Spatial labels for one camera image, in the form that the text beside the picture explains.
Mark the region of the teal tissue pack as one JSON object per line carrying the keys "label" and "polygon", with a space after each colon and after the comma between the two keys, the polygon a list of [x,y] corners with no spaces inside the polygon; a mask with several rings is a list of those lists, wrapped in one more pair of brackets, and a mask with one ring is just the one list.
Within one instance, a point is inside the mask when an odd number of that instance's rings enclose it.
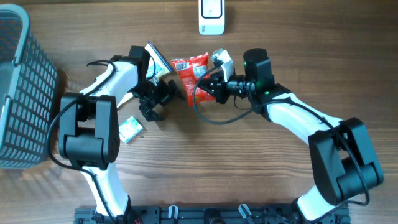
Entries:
{"label": "teal tissue pack", "polygon": [[138,120],[131,116],[119,126],[119,136],[124,144],[127,144],[133,137],[139,134],[144,127]]}

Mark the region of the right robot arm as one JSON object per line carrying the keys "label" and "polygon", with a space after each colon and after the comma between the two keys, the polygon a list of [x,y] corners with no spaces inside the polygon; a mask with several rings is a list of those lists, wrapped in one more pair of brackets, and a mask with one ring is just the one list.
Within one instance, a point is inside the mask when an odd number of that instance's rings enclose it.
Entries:
{"label": "right robot arm", "polygon": [[243,55],[244,74],[237,75],[225,49],[211,56],[213,68],[197,76],[194,86],[218,103],[229,97],[247,98],[250,112],[279,124],[309,148],[314,186],[295,199],[286,213],[273,210],[265,220],[280,218],[286,223],[348,223],[348,207],[381,185],[384,174],[366,125],[358,118],[339,119],[312,108],[288,88],[275,82],[271,60],[265,49],[254,48]]}

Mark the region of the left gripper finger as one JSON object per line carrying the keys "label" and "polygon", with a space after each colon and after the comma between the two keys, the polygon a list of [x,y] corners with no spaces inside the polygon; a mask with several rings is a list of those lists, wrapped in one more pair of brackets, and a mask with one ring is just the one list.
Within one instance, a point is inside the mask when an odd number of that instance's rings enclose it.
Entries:
{"label": "left gripper finger", "polygon": [[177,97],[181,100],[186,100],[185,97],[183,96],[181,90],[178,88],[177,84],[175,83],[175,81],[173,79],[168,81],[168,85],[169,85],[169,95],[171,97]]}
{"label": "left gripper finger", "polygon": [[141,103],[139,106],[139,110],[141,111],[143,117],[148,122],[163,121],[164,118],[153,110],[154,107],[155,107],[154,105]]}

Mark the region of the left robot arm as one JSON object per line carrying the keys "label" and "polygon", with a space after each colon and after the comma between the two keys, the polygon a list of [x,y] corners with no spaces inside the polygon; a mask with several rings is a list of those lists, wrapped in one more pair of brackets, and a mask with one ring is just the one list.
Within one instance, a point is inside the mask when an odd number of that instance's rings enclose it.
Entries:
{"label": "left robot arm", "polygon": [[57,121],[58,149],[69,160],[67,169],[83,174],[96,200],[91,221],[96,223],[137,223],[131,199],[124,190],[116,167],[120,148],[117,105],[127,93],[139,99],[139,111],[148,122],[162,121],[154,108],[165,106],[181,92],[173,80],[157,81],[147,72],[153,60],[142,46],[131,46],[127,56],[97,60],[106,71],[79,93],[61,99]]}

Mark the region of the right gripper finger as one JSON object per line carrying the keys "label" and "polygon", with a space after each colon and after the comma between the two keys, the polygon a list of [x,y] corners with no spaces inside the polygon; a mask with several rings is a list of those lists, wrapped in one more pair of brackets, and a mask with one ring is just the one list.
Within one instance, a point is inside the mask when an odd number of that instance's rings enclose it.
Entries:
{"label": "right gripper finger", "polygon": [[212,89],[212,84],[218,79],[217,74],[211,74],[209,77],[205,77],[198,81],[197,87],[201,89]]}
{"label": "right gripper finger", "polygon": [[213,100],[215,100],[215,97],[210,95],[205,90],[199,88],[198,89],[198,100],[199,101],[213,101]]}

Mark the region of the red snack bag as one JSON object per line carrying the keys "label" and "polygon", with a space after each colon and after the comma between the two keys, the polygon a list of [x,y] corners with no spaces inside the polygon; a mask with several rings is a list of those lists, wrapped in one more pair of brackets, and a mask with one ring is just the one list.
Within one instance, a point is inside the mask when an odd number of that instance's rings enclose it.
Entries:
{"label": "red snack bag", "polygon": [[188,105],[193,105],[193,89],[198,79],[208,71],[209,53],[203,53],[190,58],[173,59],[172,64],[175,67],[185,92],[187,94]]}

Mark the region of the large cream snack bag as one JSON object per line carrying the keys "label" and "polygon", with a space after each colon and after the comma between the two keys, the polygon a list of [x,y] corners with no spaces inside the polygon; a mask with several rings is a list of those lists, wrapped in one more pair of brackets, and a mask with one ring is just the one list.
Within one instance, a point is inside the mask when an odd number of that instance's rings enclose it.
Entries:
{"label": "large cream snack bag", "polygon": [[162,76],[171,72],[171,66],[151,42],[146,46],[132,45],[127,55],[115,55],[111,60],[117,67],[115,75],[117,106],[135,97],[132,89],[140,81],[149,80],[156,85],[162,80]]}

